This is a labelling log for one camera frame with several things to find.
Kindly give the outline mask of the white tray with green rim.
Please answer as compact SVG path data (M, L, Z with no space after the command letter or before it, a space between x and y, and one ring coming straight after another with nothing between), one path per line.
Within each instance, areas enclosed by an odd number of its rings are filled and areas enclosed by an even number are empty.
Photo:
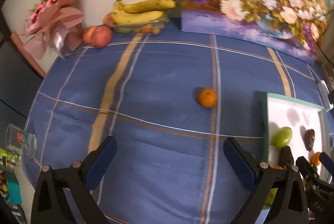
M277 166L280 148L271 145L276 132L283 127L292 129L290 146L294 159L300 156L310 160L316 152L330 152L327 112L324 107L280 94L267 93L262 99L264 131L264 159ZM303 135L307 130L315 131L312 151L307 151Z

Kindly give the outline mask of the green mango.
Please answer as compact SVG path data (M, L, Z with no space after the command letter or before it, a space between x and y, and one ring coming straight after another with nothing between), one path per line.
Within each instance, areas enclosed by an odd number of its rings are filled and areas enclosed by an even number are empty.
M287 146L293 137L292 129L290 127L280 128L273 136L271 145L276 148L283 148Z

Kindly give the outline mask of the clear fruit bowl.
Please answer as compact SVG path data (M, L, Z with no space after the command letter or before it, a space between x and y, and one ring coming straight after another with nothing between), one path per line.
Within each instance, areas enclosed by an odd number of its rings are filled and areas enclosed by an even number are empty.
M111 29L115 33L119 34L130 34L130 33L160 34L160 32L164 29L164 27L168 22L169 18L167 16L163 16L158 20L150 21L147 23L126 24L126 25L113 24L111 26Z

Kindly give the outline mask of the orange with stem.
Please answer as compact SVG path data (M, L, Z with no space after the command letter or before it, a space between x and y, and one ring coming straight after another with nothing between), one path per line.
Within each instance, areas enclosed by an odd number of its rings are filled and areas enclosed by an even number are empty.
M277 169L277 170L283 170L284 168L283 167L281 167L281 166L274 166L274 167L272 167L273 169Z

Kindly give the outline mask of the blue plaid tablecloth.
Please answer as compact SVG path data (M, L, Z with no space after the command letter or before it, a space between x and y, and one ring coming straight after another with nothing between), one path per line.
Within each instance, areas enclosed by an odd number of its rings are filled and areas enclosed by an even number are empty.
M68 167L112 135L117 154L92 194L111 223L230 223L249 194L225 158L225 139L262 158L262 95L321 105L322 78L318 64L185 33L176 20L156 36L117 35L54 62L25 126L37 152L24 173L36 184L42 166ZM198 103L203 88L217 93L214 107Z

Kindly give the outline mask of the green fruit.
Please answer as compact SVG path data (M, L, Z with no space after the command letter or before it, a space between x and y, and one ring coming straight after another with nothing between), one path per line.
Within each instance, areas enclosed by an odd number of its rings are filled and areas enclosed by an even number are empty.
M277 188L272 188L268 194L268 197L265 201L263 209L269 209L273 204L277 192Z

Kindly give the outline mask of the pink flower bouquet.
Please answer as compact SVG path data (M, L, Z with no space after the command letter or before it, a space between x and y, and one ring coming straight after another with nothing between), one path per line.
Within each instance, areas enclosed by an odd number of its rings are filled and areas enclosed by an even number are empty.
M47 50L65 58L83 47L83 13L73 7L75 0L40 0L24 23L24 44L33 58L41 60Z

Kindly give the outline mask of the red apple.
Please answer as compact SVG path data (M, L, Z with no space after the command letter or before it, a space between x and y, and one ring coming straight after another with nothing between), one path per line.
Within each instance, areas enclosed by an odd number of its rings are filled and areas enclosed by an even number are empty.
M95 48L104 48L112 39L112 31L108 26L98 26L91 35L91 45Z
M85 29L84 34L83 34L83 41L87 44L91 44L91 37L93 32L96 30L97 26L90 26L87 29Z

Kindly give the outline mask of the white power strip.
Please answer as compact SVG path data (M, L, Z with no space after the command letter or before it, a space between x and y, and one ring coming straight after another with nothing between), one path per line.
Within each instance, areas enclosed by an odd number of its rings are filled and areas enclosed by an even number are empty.
M321 97L321 100L323 102L323 106L326 109L326 112L329 112L333 109L333 103L329 100L330 92L327 88L327 85L324 80L319 80L317 83L317 88Z

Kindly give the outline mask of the small orange top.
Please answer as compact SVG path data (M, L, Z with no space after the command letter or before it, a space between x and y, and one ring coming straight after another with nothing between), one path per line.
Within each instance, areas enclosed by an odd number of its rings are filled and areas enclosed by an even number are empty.
M218 95L215 90L210 88L203 88L200 90L197 101L198 103L206 108L212 108L217 104Z

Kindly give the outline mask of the yellow banana bunch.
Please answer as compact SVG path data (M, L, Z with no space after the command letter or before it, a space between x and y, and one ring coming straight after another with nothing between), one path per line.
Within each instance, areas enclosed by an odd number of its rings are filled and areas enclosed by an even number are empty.
M174 0L144 0L126 4L116 0L110 16L116 25L144 24L160 20L167 10L176 8Z

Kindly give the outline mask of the glass beer mug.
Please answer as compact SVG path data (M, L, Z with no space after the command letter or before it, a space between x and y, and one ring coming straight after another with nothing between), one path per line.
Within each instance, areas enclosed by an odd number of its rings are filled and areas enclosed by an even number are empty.
M37 139L34 134L25 132L13 124L6 129L6 150L11 158L18 165L25 165L26 162L36 154Z

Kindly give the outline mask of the black power adapter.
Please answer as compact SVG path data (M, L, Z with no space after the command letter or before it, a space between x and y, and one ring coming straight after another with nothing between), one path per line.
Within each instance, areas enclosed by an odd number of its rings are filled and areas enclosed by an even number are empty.
M330 107L330 109L333 109L333 107L334 107L334 90L332 90L331 92L329 92L329 94L328 94L328 101L329 101L329 107Z

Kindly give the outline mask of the small dark brown avocado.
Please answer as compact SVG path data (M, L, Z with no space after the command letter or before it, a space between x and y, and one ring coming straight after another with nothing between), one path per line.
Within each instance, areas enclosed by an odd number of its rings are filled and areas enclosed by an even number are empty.
M304 135L304 143L307 151L312 151L315 141L315 131L313 129L309 129L306 131Z

